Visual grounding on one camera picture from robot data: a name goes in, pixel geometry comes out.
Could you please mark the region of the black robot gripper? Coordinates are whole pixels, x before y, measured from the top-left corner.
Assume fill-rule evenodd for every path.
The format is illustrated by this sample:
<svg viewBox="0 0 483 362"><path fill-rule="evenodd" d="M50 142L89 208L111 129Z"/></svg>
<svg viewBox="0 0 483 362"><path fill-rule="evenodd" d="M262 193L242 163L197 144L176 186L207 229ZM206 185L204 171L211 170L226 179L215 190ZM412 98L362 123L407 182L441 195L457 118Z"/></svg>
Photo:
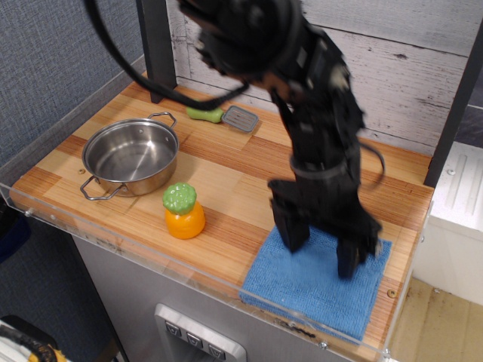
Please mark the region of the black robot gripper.
<svg viewBox="0 0 483 362"><path fill-rule="evenodd" d="M338 276L351 279L368 254L380 248L381 226L358 197L360 164L350 161L328 170L294 172L294 181L269 181L274 221L284 245L291 253L298 251L309 239L311 225L335 236Z"/></svg>

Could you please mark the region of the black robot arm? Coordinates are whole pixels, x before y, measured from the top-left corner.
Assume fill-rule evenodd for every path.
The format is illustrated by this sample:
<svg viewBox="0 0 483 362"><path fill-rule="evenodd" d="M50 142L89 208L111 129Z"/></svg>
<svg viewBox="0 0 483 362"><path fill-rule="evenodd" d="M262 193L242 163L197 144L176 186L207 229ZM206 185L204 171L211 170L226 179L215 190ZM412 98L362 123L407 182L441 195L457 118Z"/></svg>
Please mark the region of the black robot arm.
<svg viewBox="0 0 483 362"><path fill-rule="evenodd" d="M272 212L285 246L316 227L337 238L337 267L351 278L380 243L358 197L364 127L343 54L303 16L298 1L181 1L200 26L198 51L220 74L266 90L291 140L293 180L274 179Z"/></svg>

